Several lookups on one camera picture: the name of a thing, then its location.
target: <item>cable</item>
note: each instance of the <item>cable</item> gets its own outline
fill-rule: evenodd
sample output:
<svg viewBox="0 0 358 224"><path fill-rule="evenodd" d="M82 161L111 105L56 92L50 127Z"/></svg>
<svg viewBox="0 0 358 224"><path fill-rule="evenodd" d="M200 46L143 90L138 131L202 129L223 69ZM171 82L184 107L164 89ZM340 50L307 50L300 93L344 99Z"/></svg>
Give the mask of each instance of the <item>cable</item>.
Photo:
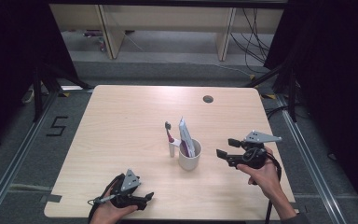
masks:
<svg viewBox="0 0 358 224"><path fill-rule="evenodd" d="M224 68L224 69L227 69L227 70L233 70L233 71L241 72L241 73L244 73L244 74L247 75L247 76L250 76L249 73L247 73L247 72L245 72L245 71L242 71L242 70L240 70L240 69L238 69L238 68L229 68L229 67L225 67L225 66L222 66L222 65L219 65L219 64L212 64L212 65L214 65L214 66L216 66L216 67L221 67L221 68Z"/></svg>
<svg viewBox="0 0 358 224"><path fill-rule="evenodd" d="M250 35L249 39L246 38L243 34L241 34L241 36L242 36L242 37L246 40L246 42L247 42L246 47L243 46L243 45L240 43L240 41L238 41L238 40L234 37L233 34L230 34L230 35L231 35L232 39L234 40L234 42L237 44L237 46L238 46L241 50L243 50L243 51L245 52L245 64L246 64L246 67L247 67L249 70L251 70L252 72L260 73L260 72L258 72L258 71L253 70L253 69L249 66L249 64L248 64L248 62L247 62L247 55L249 54L250 56L252 56L252 57L255 58L256 60L258 60L259 62L265 63L265 60L266 60L266 58L267 58L267 53L265 52L265 50L269 50L269 47L268 47L266 44L264 44L264 43L260 40L260 38L258 37L257 23L256 23L256 19L257 19L257 9L254 8L254 21L253 21L253 24L251 24L251 22L250 22L248 16L246 15L246 12L245 12L245 9L244 9L244 8L242 9L242 12L243 12L243 14L244 14L244 16L245 16L245 19L247 20L248 25L249 25L249 27L250 27L250 29L251 29L251 35ZM255 39L256 39L256 41L257 41L257 44L252 43L252 37L253 37L253 36L255 37ZM251 51L249 50L249 46L250 46L250 45L253 45L253 46L256 46L256 47L259 48L261 57L259 57L258 55L256 55L255 53L253 53L253 52L251 52Z"/></svg>
<svg viewBox="0 0 358 224"><path fill-rule="evenodd" d="M286 110L288 109L289 105L283 105L277 108L270 108L270 109L266 109L266 115L267 115L267 119L270 119L272 117L273 114L275 114L276 112L280 111L280 110Z"/></svg>
<svg viewBox="0 0 358 224"><path fill-rule="evenodd" d="M255 157L255 154L257 153L257 151L258 150L254 150L254 153L252 154L252 156L251 156L251 158L249 158L249 159L245 159L245 158L242 158L244 161L251 161L254 157Z"/></svg>
<svg viewBox="0 0 358 224"><path fill-rule="evenodd" d="M282 167L279 164L279 162L275 159L275 157L267 152L267 157L272 160L272 162L274 163L274 165L277 168L277 176L278 176L278 181L281 182L281 177L282 177ZM268 207L267 207L267 213L266 213L266 224L269 224L269 217L271 215L271 210L272 210L272 202L271 200L268 201Z"/></svg>
<svg viewBox="0 0 358 224"><path fill-rule="evenodd" d="M128 38L128 39L130 40L130 42L132 42L133 45L135 45L136 48L140 49L142 52L145 52L145 50L142 49L141 47L139 47L139 46L135 43L135 41L133 41L128 35L126 35L125 32L122 32L122 33L124 34L124 36L125 36L126 38Z"/></svg>

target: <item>hand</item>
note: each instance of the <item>hand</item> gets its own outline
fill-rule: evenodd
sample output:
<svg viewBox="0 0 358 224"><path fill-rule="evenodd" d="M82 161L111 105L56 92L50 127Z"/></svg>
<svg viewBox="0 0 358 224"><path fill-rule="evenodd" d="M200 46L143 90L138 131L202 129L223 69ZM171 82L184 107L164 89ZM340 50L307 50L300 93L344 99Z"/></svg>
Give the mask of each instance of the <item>hand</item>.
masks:
<svg viewBox="0 0 358 224"><path fill-rule="evenodd" d="M106 192L104 197L109 196L109 192L112 190L113 186ZM136 211L138 206L130 205L124 208L117 208L109 201L100 204L97 210L95 210L94 215L92 216L91 224L115 224L121 220L124 216Z"/></svg>
<svg viewBox="0 0 358 224"><path fill-rule="evenodd" d="M265 147L265 149L267 153L272 154L270 148ZM281 188L277 169L272 160L267 159L265 165L257 170L244 164L238 164L237 169L250 176L248 184L257 183L264 195L271 200L281 220L296 216L296 211Z"/></svg>

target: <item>white cup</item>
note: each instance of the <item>white cup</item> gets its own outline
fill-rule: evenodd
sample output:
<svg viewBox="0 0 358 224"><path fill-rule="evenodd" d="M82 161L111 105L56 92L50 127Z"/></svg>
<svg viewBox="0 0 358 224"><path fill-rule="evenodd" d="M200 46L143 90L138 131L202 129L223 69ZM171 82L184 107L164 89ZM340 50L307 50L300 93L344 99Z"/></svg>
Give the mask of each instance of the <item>white cup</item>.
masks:
<svg viewBox="0 0 358 224"><path fill-rule="evenodd" d="M196 153L195 157L187 157L185 149L182 147L182 144L179 145L179 165L186 171L192 171L199 165L200 155L202 152L201 143L195 139L193 140L194 151ZM171 157L174 157L174 147L176 144L170 145Z"/></svg>

